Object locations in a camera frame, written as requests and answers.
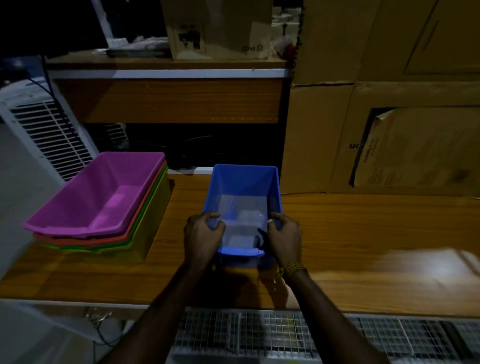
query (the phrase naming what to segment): forearm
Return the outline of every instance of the forearm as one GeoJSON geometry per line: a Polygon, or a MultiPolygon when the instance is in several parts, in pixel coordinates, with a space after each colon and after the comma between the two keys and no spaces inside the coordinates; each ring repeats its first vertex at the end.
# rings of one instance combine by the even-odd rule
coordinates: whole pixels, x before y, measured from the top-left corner
{"type": "Polygon", "coordinates": [[[323,363],[389,363],[348,322],[306,270],[296,272],[287,283],[299,302],[323,363]]]}
{"type": "Polygon", "coordinates": [[[203,270],[185,264],[102,364],[164,363],[203,270]]]}

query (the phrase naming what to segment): wooden tabletop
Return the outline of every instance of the wooden tabletop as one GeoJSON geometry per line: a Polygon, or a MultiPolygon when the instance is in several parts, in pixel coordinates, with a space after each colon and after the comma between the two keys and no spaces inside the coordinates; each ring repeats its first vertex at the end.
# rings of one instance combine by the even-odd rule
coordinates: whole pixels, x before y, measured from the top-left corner
{"type": "MultiPolygon", "coordinates": [[[[210,180],[169,177],[172,198],[144,264],[87,264],[34,245],[0,282],[0,298],[149,304],[182,262],[182,228],[210,180]]],[[[343,311],[480,317],[480,201],[297,194],[282,203],[303,230],[305,266],[343,311]]],[[[197,304],[210,307],[298,307],[274,269],[217,270],[199,292],[197,304]]]]}
{"type": "Polygon", "coordinates": [[[111,58],[94,50],[72,52],[47,62],[49,70],[174,70],[174,69],[246,69],[285,68],[277,57],[245,60],[174,61],[171,58],[111,58]]]}

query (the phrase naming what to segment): person's left arm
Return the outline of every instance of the person's left arm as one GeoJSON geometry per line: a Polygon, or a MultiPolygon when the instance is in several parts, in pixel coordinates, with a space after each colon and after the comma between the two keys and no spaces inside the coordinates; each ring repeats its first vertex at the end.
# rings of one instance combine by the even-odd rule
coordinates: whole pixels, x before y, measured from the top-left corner
{"type": "Polygon", "coordinates": [[[214,230],[206,222],[220,215],[204,212],[189,217],[185,233],[185,260],[170,283],[101,364],[164,363],[173,344],[185,306],[195,285],[215,255],[225,232],[219,221],[214,230]]]}

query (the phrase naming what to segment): blue plastic bin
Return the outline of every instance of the blue plastic bin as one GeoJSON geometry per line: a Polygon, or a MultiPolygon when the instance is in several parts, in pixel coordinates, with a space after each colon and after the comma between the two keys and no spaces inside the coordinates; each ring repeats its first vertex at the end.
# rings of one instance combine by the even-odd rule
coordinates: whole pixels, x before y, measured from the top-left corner
{"type": "Polygon", "coordinates": [[[267,267],[271,255],[263,250],[267,220],[271,212],[282,212],[278,169],[270,166],[216,164],[204,211],[217,211],[227,230],[218,250],[217,262],[231,267],[267,267]]]}

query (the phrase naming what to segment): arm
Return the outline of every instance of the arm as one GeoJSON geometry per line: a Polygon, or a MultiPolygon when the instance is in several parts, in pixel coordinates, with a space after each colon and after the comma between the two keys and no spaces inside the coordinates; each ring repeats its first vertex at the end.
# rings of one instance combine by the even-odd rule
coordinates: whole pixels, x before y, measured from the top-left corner
{"type": "Polygon", "coordinates": [[[220,245],[225,223],[206,225],[218,213],[191,216],[185,233],[185,261],[131,330],[103,358],[102,364],[164,363],[173,344],[187,300],[220,245]]]}
{"type": "MultiPolygon", "coordinates": [[[[301,230],[298,222],[286,215],[272,213],[282,222],[278,231],[275,223],[268,223],[268,236],[280,267],[301,263],[301,230]]],[[[315,346],[325,364],[388,364],[355,329],[304,269],[287,279],[300,305],[315,346]]]]}

